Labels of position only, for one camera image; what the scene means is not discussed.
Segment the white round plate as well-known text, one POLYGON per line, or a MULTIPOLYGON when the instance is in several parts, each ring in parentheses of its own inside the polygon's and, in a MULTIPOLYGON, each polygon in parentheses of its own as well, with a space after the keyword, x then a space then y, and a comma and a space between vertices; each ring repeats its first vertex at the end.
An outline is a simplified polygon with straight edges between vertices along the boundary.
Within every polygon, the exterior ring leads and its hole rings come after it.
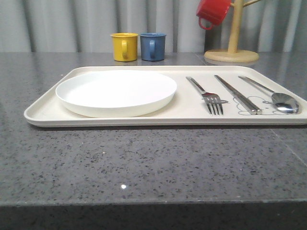
POLYGON ((177 83, 144 70, 86 73, 62 82, 56 96, 70 111, 88 117, 135 117, 170 103, 177 83))

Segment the silver fork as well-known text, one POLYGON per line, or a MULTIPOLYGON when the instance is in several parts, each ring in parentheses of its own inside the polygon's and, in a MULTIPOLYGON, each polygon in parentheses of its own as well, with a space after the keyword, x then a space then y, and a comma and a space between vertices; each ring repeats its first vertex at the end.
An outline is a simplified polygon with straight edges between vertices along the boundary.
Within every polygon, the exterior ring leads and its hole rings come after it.
POLYGON ((187 76, 186 79, 200 92, 211 116, 224 114, 222 100, 220 99, 219 95, 205 91, 203 87, 192 77, 187 76))

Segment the silver spoon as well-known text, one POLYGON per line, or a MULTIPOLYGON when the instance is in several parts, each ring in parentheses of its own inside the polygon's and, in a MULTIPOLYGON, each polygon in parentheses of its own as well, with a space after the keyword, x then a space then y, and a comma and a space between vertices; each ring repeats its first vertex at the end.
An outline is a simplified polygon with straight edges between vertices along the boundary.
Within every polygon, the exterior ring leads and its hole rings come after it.
POLYGON ((298 114, 299 112, 299 103, 298 101, 293 98, 292 96, 285 94, 285 93, 280 93, 280 92, 275 92, 268 87, 246 77, 246 76, 238 76, 240 79, 243 79, 244 81, 247 81, 249 83, 252 83, 258 87, 261 87, 268 92, 271 93, 271 100, 273 106, 280 112, 283 112, 285 114, 298 114))

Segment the cream rabbit serving tray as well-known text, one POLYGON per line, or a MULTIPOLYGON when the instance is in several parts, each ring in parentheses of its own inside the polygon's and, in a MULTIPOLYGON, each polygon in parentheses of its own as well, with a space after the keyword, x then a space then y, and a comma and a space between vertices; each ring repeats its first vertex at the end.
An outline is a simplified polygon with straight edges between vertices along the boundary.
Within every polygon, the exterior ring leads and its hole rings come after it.
POLYGON ((289 93, 283 86, 265 77, 261 73, 241 66, 109 66, 81 67, 69 72, 64 80, 77 76, 98 76, 107 71, 118 70, 122 74, 133 70, 141 74, 160 73, 177 83, 177 91, 171 102, 165 107, 139 117, 90 118, 65 108, 56 95, 56 87, 30 105, 24 112, 28 123, 38 127, 106 127, 106 126, 180 126, 180 125, 304 125, 307 122, 307 103, 299 96, 299 113, 287 115, 277 111, 271 101, 271 95, 259 90, 241 79, 249 77, 276 92, 289 93), (230 85, 248 97, 262 109, 261 115, 251 115, 220 84, 218 75, 230 85), (188 82, 193 77, 202 87, 227 100, 223 105, 224 114, 212 116, 196 88, 188 82))

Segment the blue mug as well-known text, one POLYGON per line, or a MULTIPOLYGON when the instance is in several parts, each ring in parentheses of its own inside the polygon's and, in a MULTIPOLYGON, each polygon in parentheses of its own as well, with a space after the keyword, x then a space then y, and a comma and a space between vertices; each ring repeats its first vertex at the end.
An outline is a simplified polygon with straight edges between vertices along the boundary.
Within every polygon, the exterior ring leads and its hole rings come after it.
POLYGON ((161 61, 165 59, 164 33, 140 34, 141 58, 145 61, 161 61))

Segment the yellow mug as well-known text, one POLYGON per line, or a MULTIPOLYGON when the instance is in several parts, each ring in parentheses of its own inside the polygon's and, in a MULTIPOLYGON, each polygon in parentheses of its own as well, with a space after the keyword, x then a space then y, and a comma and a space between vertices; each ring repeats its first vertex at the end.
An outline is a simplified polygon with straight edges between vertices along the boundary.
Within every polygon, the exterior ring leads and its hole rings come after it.
POLYGON ((113 58, 115 61, 130 62, 138 58, 138 34, 111 34, 113 43, 113 58))

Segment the wooden mug tree stand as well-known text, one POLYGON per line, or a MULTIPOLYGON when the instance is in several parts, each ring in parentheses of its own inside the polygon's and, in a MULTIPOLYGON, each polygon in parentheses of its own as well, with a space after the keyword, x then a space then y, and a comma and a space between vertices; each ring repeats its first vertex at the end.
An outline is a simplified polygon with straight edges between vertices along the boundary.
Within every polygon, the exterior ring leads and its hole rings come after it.
POLYGON ((234 3, 231 3, 231 6, 234 8, 234 12, 231 33, 228 41, 228 48, 208 50, 204 53, 205 58, 215 61, 235 63, 247 63, 257 61, 259 59, 259 55, 257 52, 238 49, 243 8, 256 2, 259 1, 250 0, 244 2, 243 0, 235 0, 234 3))

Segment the red mug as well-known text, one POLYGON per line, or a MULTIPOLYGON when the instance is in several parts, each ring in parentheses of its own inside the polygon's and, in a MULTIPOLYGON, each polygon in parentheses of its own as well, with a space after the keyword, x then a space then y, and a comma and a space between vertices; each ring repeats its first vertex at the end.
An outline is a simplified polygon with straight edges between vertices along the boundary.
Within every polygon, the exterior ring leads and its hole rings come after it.
POLYGON ((201 0, 197 7, 196 16, 199 18, 199 26, 204 30, 211 30, 222 23, 226 17, 231 0, 201 0), (211 23, 209 27, 202 24, 202 20, 211 23))

